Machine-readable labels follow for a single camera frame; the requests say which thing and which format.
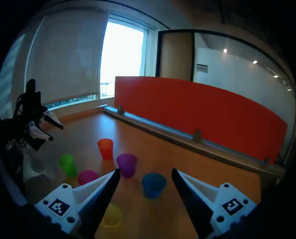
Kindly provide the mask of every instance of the blue cup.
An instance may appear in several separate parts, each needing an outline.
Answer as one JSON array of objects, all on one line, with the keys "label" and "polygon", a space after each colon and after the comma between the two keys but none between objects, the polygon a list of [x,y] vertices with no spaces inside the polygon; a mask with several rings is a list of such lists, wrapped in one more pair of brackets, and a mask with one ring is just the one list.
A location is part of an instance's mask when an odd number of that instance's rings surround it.
[{"label": "blue cup", "polygon": [[155,199],[166,187],[167,179],[163,175],[153,172],[145,175],[142,179],[142,185],[144,187],[145,197]]}]

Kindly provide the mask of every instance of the plastic cup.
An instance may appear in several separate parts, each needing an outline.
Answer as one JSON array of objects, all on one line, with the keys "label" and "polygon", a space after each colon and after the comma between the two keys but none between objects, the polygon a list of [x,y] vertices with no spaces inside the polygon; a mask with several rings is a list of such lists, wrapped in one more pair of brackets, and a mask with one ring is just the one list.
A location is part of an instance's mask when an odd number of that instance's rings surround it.
[{"label": "plastic cup", "polygon": [[167,179],[159,173],[150,173],[142,179],[144,195],[146,198],[157,198],[167,185]]},{"label": "plastic cup", "polygon": [[97,145],[103,160],[113,159],[113,141],[111,139],[101,139]]},{"label": "plastic cup", "polygon": [[84,185],[98,178],[98,174],[93,170],[84,170],[77,176],[77,181],[80,185]]},{"label": "plastic cup", "polygon": [[102,227],[118,227],[120,226],[122,219],[123,217],[120,209],[113,204],[108,204],[100,225]]},{"label": "plastic cup", "polygon": [[137,164],[136,156],[130,153],[123,153],[118,156],[116,161],[123,177],[130,178],[134,175]]},{"label": "plastic cup", "polygon": [[62,155],[58,162],[68,178],[75,178],[77,176],[74,158],[72,155]]}]

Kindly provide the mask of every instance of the bright window light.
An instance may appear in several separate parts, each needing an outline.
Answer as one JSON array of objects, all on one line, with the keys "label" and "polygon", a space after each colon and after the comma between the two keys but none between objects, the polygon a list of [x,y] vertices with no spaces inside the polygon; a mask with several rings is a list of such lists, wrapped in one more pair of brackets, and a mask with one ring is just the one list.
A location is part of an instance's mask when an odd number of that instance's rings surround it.
[{"label": "bright window light", "polygon": [[139,76],[144,33],[108,22],[101,54],[101,97],[115,95],[116,76]]}]

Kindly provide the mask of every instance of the yellow cup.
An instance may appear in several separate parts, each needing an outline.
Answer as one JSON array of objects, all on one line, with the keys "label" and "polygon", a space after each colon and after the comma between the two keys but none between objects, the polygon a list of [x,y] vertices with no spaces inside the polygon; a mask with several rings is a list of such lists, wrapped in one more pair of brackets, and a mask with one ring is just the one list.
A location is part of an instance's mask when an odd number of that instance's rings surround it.
[{"label": "yellow cup", "polygon": [[113,204],[108,204],[100,226],[111,228],[119,227],[121,225],[121,221],[122,215],[120,209]]}]

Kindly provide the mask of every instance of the orange cup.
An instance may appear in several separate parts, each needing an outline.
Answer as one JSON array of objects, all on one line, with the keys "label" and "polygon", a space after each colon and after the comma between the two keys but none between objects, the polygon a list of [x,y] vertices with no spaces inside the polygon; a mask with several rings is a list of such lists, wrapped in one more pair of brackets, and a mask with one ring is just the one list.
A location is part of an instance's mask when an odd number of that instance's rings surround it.
[{"label": "orange cup", "polygon": [[101,139],[97,145],[103,160],[113,159],[113,141],[111,139]]}]

